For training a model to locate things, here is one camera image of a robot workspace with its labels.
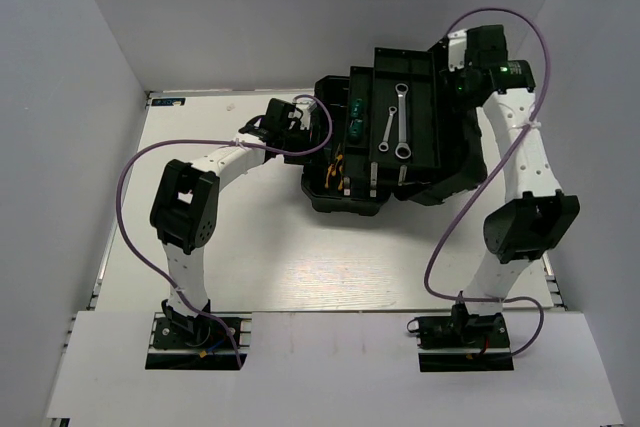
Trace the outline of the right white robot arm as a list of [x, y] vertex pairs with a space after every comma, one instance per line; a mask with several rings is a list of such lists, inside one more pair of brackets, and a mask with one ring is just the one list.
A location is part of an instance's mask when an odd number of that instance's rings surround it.
[[460, 293], [467, 311], [451, 321], [453, 337], [472, 346], [501, 314], [520, 275], [555, 248], [577, 217], [580, 204], [567, 195], [547, 158], [533, 119], [535, 81], [528, 62], [508, 57], [504, 29], [490, 25], [446, 37], [448, 79], [454, 102], [478, 107], [493, 130], [505, 183], [503, 206], [483, 224], [486, 253]]

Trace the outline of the blue label sticker left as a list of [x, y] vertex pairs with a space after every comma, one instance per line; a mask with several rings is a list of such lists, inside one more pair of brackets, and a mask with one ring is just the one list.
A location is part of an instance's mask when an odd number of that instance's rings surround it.
[[153, 98], [151, 100], [152, 107], [173, 107], [184, 106], [186, 99], [184, 97], [168, 97], [168, 98]]

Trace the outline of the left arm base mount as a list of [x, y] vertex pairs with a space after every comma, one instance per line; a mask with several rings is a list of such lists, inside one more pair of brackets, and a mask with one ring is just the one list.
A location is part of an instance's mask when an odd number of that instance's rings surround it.
[[148, 371], [239, 371], [239, 355], [244, 363], [251, 341], [249, 315], [223, 316], [233, 337], [211, 319], [204, 320], [204, 330], [191, 334], [165, 315], [155, 315], [145, 369]]

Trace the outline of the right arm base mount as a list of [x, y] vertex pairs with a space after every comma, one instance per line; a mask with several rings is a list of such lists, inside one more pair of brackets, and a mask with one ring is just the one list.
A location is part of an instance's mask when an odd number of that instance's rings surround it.
[[514, 370], [511, 342], [502, 314], [415, 317], [407, 332], [417, 339], [421, 373], [508, 372]]

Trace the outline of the black plastic toolbox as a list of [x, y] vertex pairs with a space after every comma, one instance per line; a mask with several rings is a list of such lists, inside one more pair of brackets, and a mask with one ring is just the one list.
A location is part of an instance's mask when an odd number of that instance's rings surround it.
[[[374, 216], [390, 199], [423, 206], [442, 204], [449, 197], [471, 191], [487, 177], [481, 129], [473, 111], [444, 107], [439, 73], [443, 67], [439, 43], [427, 51], [376, 48], [370, 67], [353, 66], [346, 76], [325, 76], [314, 86], [333, 121], [329, 143], [303, 165], [301, 188], [317, 212], [345, 212]], [[395, 155], [398, 116], [395, 114], [389, 151], [382, 139], [390, 106], [398, 106], [395, 86], [405, 83], [407, 134], [412, 155]], [[363, 138], [348, 140], [352, 118], [349, 107], [356, 98], [365, 102]], [[342, 146], [344, 176], [350, 178], [350, 196], [337, 189], [339, 178], [324, 188], [325, 175], [336, 148]]]

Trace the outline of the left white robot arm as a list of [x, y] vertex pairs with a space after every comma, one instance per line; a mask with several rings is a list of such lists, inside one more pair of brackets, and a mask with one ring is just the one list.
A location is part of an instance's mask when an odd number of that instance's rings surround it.
[[326, 106], [310, 95], [292, 102], [272, 99], [265, 114], [236, 137], [191, 161], [169, 161], [152, 204], [150, 222], [167, 257], [171, 290], [163, 308], [178, 320], [177, 334], [199, 346], [211, 334], [210, 301], [204, 284], [204, 248], [213, 236], [219, 194], [238, 177], [277, 155], [305, 158], [331, 139]]

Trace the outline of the green stubby screwdriver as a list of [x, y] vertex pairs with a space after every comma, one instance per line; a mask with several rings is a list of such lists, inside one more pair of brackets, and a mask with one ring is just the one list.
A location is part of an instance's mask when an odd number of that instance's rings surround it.
[[357, 144], [363, 138], [364, 122], [362, 119], [352, 119], [348, 127], [348, 140]]
[[364, 112], [365, 102], [362, 98], [354, 99], [349, 107], [349, 117], [352, 119], [361, 119]]

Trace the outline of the large silver ratchet wrench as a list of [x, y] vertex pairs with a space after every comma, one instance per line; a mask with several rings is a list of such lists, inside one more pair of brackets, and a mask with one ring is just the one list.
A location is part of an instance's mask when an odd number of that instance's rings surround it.
[[407, 134], [407, 95], [409, 87], [405, 83], [398, 83], [395, 86], [395, 91], [398, 98], [398, 142], [395, 148], [395, 155], [400, 160], [407, 160], [412, 155]]

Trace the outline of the small silver combination wrench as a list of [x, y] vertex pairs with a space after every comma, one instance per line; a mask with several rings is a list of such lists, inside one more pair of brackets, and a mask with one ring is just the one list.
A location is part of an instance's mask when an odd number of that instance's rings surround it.
[[390, 138], [391, 129], [393, 126], [393, 121], [396, 113], [397, 113], [397, 108], [395, 106], [390, 106], [388, 108], [388, 116], [385, 124], [385, 129], [383, 132], [382, 139], [378, 144], [378, 150], [382, 153], [389, 151], [389, 138]]

